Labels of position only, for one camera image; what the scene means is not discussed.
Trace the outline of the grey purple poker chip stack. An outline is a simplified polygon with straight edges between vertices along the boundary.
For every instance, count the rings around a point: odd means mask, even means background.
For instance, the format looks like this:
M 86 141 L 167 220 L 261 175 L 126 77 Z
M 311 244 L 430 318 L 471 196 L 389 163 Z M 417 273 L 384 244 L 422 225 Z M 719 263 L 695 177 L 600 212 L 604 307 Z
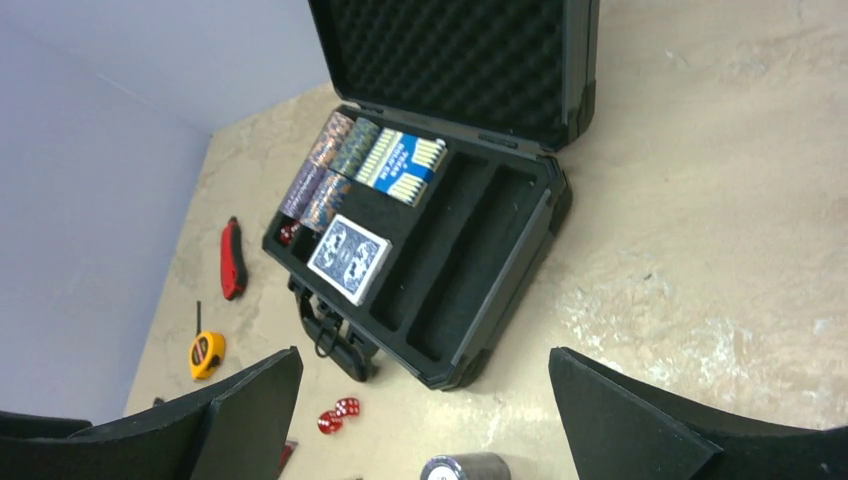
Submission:
M 511 480 L 506 461 L 493 452 L 438 455 L 427 461 L 421 480 Z

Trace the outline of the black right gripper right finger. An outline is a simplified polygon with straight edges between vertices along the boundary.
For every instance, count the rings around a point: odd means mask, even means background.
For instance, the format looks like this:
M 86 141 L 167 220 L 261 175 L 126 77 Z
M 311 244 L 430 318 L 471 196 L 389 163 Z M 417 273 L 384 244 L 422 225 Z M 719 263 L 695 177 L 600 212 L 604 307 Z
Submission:
M 731 414 L 619 373 L 567 347 L 549 375 L 581 479 L 844 479 L 847 429 Z

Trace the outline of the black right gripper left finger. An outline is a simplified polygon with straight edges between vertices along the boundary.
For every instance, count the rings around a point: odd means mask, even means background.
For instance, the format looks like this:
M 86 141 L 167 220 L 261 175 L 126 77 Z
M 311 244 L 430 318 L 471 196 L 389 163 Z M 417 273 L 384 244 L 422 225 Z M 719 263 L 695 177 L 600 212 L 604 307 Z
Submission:
M 280 350 L 214 384 L 101 425 L 1 414 L 4 479 L 276 479 L 303 363 Z

